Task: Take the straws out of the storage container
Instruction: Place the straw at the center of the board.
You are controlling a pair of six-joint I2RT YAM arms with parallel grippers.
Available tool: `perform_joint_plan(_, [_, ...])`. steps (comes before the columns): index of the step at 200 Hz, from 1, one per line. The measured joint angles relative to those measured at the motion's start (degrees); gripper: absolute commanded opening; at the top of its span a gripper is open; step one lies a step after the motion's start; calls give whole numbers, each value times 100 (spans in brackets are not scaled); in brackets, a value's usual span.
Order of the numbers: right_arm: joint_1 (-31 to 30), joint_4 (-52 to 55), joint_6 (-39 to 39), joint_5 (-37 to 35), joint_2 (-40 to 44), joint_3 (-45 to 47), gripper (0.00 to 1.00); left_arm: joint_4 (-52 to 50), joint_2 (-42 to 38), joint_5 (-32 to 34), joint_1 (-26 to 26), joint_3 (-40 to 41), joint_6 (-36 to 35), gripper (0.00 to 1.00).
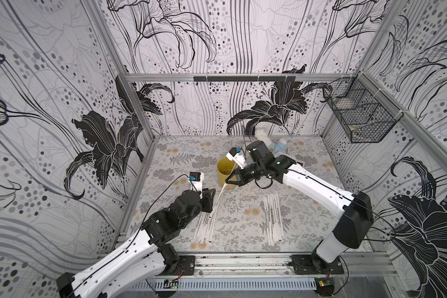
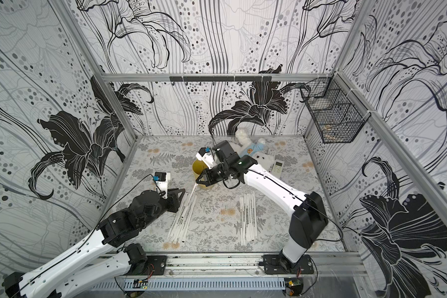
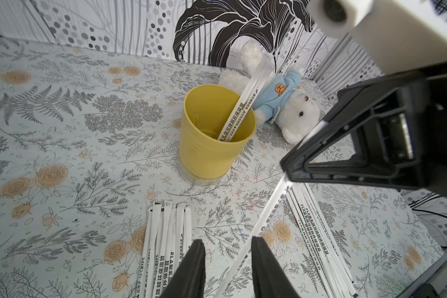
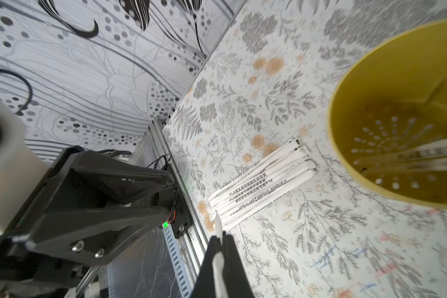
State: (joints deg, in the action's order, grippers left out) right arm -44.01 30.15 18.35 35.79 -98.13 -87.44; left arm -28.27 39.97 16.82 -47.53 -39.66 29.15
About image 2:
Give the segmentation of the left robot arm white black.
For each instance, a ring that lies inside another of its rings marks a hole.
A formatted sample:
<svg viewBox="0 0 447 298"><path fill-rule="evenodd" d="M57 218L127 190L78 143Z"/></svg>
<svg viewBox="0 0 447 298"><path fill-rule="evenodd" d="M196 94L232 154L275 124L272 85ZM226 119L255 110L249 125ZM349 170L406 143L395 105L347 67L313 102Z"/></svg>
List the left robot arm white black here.
<svg viewBox="0 0 447 298"><path fill-rule="evenodd" d="M155 269L138 243L131 240L165 212L178 212L185 189L166 196L144 191L129 207L114 212L77 244L28 273L4 279L9 298L72 298L109 278L131 273L151 274Z"/></svg>

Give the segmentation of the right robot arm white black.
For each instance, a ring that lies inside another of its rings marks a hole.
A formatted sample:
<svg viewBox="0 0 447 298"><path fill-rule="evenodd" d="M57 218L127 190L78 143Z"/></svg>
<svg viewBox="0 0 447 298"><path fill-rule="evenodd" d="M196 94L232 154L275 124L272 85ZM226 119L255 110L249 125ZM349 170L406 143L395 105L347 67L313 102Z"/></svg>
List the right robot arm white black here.
<svg viewBox="0 0 447 298"><path fill-rule="evenodd" d="M237 180L238 185L246 184L270 198L290 216L289 240L281 250L281 263L294 266L329 223L319 194L287 185L253 157L240 156L226 140L212 148L200 148L196 158L207 166L196 179L197 184L212 186Z"/></svg>

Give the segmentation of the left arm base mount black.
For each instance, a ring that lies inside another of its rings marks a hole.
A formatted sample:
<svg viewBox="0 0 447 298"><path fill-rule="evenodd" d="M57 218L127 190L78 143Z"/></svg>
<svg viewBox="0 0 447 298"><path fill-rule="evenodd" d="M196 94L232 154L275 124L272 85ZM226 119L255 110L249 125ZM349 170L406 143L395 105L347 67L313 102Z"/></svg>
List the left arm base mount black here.
<svg viewBox="0 0 447 298"><path fill-rule="evenodd" d="M126 275L162 276L165 274L168 259L166 255L148 255L138 243L126 246L124 252L129 257L127 263L130 265Z"/></svg>

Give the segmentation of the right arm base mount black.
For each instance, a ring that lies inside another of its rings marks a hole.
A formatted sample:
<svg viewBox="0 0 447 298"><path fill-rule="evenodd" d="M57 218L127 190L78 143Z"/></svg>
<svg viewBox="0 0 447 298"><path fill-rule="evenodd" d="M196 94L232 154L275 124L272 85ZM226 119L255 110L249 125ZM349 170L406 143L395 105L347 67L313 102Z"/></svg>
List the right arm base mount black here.
<svg viewBox="0 0 447 298"><path fill-rule="evenodd" d="M312 258L307 254L302 255L296 263L291 263L282 252L267 254L262 256L258 266L263 267L264 273L267 275L315 273Z"/></svg>

